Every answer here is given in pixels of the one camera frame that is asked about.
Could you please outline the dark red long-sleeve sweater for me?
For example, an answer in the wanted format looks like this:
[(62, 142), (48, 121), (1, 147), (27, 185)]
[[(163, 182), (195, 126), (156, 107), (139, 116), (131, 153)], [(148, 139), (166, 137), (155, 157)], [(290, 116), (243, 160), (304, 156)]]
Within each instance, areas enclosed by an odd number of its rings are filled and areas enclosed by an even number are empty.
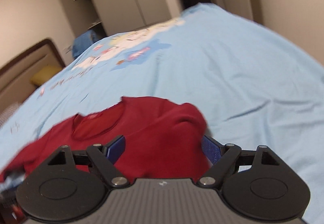
[(76, 114), (54, 125), (40, 139), (28, 144), (1, 170), (1, 180), (10, 173), (29, 175), (58, 147), (85, 150), (124, 136), (126, 148), (116, 168), (133, 181), (136, 178), (192, 178), (209, 169), (201, 149), (207, 124), (199, 110), (157, 97), (123, 97), (101, 112)]

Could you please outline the light blue cartoon bed quilt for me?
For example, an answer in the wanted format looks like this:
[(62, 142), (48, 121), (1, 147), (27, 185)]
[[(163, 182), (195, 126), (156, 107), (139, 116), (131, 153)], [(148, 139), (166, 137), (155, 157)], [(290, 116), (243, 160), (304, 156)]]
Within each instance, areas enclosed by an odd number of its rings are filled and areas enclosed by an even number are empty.
[(53, 125), (123, 96), (191, 103), (216, 140), (269, 146), (310, 188), (304, 219), (323, 223), (323, 67), (214, 4), (90, 46), (1, 127), (1, 167)]

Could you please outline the mustard yellow pillow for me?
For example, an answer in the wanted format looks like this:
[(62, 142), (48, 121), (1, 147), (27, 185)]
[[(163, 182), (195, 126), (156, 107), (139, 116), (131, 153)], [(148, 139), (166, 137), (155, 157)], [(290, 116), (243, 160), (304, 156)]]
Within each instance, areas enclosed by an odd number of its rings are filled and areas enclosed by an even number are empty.
[(61, 67), (47, 65), (30, 78), (30, 83), (41, 86), (62, 70)]

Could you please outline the checkered pillow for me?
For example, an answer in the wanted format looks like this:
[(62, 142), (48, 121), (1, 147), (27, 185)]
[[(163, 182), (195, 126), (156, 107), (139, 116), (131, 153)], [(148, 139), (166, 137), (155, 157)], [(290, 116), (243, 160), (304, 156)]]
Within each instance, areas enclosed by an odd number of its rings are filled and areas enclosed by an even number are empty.
[(20, 103), (15, 102), (8, 106), (0, 115), (0, 126), (2, 126), (20, 107)]

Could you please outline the brown padded headboard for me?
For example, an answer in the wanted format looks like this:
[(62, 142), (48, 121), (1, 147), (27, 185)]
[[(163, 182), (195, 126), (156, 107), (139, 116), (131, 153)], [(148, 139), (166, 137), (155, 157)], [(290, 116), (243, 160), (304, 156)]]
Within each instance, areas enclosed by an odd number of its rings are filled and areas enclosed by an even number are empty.
[(1, 68), (1, 112), (13, 103), (23, 103), (36, 90), (30, 82), (43, 67), (64, 68), (60, 53), (51, 39), (43, 39)]

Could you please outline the blue garment on chair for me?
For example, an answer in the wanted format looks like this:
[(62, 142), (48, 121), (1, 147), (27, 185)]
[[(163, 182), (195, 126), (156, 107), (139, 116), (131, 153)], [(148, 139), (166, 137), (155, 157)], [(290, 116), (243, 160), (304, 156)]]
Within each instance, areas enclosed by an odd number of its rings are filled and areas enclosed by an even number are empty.
[(98, 41), (94, 30), (88, 30), (77, 37), (72, 44), (72, 57), (77, 59), (85, 50)]

